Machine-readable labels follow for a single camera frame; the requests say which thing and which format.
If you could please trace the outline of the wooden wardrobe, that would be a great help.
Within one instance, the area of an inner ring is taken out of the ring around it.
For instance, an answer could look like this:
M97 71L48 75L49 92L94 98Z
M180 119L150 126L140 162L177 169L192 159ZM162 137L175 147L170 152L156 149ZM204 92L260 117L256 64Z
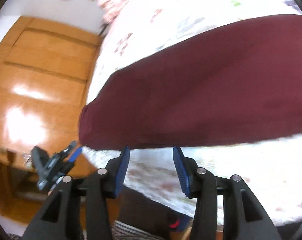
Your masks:
M78 139L102 37L27 16L0 21L0 215L29 223L40 207L21 194L34 183L30 151L49 154Z

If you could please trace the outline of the maroon pants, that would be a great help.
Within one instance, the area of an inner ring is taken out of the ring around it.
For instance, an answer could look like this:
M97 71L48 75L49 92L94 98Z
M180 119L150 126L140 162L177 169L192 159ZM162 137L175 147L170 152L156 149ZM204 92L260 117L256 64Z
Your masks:
M219 146L302 133L302 16L219 27L112 74L82 110L95 150Z

